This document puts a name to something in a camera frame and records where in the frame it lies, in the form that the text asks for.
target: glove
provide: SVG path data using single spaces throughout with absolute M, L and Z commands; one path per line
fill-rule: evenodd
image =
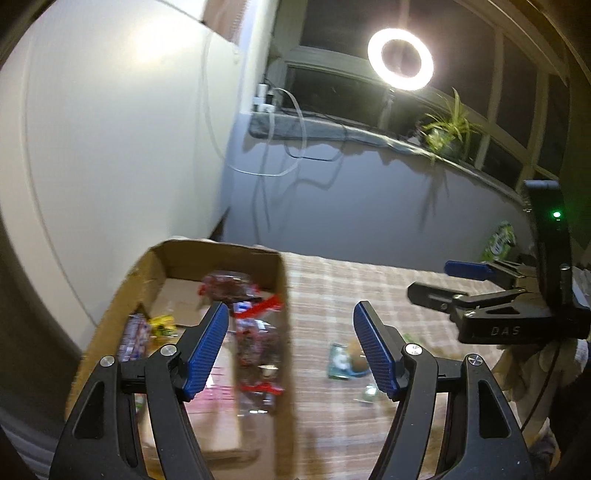
M 538 406 L 524 432 L 526 444 L 531 445 L 550 412 L 558 387 L 569 385 L 583 372 L 589 356 L 586 340 L 566 339 L 560 344 L 550 342 L 542 350 L 532 345 L 511 345 L 503 351 L 492 373 L 508 401 L 514 401 L 523 424 L 540 395 L 552 365 L 556 349 L 560 353 Z

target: window sill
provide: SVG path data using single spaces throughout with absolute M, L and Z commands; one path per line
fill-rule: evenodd
M 456 168 L 464 174 L 479 180 L 490 188 L 497 190 L 509 200 L 522 206 L 523 201 L 519 194 L 501 183 L 494 177 L 474 168 L 465 162 L 452 162 L 446 158 L 439 157 L 431 151 L 409 144 L 402 140 L 396 140 L 387 135 L 371 132 L 353 125 L 337 124 L 319 118 L 304 118 L 308 142 L 310 141 L 331 141 L 331 142 L 356 142 L 372 148 L 387 148 L 393 152 L 403 155 L 418 155 L 428 158 L 430 161 L 437 160 Z M 248 132 L 253 138 L 266 140 L 269 136 L 269 114 L 253 112 Z M 294 115 L 285 113 L 275 114 L 274 140 L 300 140 L 301 130 L 299 119 Z

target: spider plant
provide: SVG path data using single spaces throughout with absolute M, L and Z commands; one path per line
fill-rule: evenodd
M 423 131 L 429 149 L 436 154 L 441 154 L 446 147 L 453 148 L 452 142 L 457 139 L 463 146 L 462 160 L 466 161 L 470 149 L 470 132 L 476 125 L 467 120 L 467 112 L 456 89 L 453 89 L 453 96 L 453 104 L 444 99 L 449 117 L 427 113 L 433 122 L 423 126 Z

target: ring light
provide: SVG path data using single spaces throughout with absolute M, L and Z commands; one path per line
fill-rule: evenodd
M 421 57 L 421 69 L 414 77 L 405 77 L 387 68 L 382 57 L 386 43 L 392 40 L 402 40 L 410 43 Z M 386 28 L 377 32 L 368 45 L 369 63 L 382 79 L 394 88 L 401 90 L 418 90 L 429 83 L 433 76 L 433 58 L 425 44 L 412 33 L 399 28 Z

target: potted plant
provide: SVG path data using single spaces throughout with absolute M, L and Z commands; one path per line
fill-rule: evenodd
M 433 153 L 452 160 L 466 161 L 470 149 L 470 132 L 474 125 L 466 118 L 460 95 L 453 89 L 453 105 L 445 100 L 449 118 L 427 113 L 433 122 L 423 126 L 425 142 Z

